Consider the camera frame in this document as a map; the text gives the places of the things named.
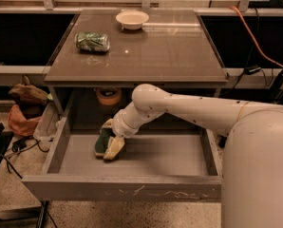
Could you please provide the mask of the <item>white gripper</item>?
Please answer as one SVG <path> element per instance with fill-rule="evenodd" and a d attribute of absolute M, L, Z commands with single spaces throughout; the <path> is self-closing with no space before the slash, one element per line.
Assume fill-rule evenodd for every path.
<path fill-rule="evenodd" d="M 114 117 L 113 120 L 107 120 L 102 128 L 111 128 L 115 136 L 110 137 L 108 140 L 107 148 L 104 152 L 104 159 L 112 161 L 121 152 L 125 145 L 124 139 L 133 137 L 138 130 L 129 126 L 123 119 L 123 110 L 120 110 Z"/>

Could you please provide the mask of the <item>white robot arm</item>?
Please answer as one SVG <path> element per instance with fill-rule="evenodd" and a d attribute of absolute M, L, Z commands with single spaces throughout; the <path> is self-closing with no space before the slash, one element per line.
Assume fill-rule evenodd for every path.
<path fill-rule="evenodd" d="M 124 141 L 164 113 L 226 138 L 221 184 L 222 228 L 283 228 L 283 105 L 172 94 L 138 85 L 132 102 L 104 126 L 112 160 Z"/>

